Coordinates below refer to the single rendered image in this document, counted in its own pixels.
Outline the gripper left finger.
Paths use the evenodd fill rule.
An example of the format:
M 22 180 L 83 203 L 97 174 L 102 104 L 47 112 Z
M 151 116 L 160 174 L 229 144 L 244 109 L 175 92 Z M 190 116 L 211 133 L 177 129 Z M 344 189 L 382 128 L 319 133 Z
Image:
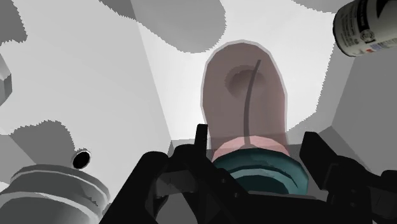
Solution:
M 213 165 L 206 147 L 207 125 L 199 124 L 194 143 L 177 146 L 171 157 L 145 153 L 99 224 L 159 224 L 158 212 L 175 193 L 182 193 L 198 224 L 247 224 L 247 191 Z

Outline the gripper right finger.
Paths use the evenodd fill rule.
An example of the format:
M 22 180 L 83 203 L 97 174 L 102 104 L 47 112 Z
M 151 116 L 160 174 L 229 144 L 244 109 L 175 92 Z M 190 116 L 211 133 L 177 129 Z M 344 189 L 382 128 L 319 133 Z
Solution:
M 397 224 L 397 170 L 380 176 L 337 155 L 316 132 L 307 131 L 299 157 L 343 224 Z

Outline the clear pink bottle teal cap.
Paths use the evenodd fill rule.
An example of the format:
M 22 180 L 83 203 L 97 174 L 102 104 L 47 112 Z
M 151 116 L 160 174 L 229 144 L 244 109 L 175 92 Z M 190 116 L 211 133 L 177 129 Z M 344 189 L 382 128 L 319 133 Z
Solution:
M 309 177 L 286 149 L 286 94 L 273 58 L 229 43 L 207 61 L 202 111 L 212 162 L 248 192 L 306 195 Z

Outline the white can with printed label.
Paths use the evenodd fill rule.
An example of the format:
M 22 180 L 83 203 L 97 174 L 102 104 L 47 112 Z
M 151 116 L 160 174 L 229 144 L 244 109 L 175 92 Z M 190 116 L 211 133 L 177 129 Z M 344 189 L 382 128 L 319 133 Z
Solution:
M 354 0 L 333 20 L 333 36 L 348 57 L 397 47 L 397 0 Z

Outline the grey faceted block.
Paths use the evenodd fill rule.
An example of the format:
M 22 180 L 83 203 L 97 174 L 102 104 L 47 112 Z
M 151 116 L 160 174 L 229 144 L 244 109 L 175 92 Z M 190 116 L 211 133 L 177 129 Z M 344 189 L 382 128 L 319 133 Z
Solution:
M 0 54 L 0 106 L 7 101 L 12 91 L 11 72 Z

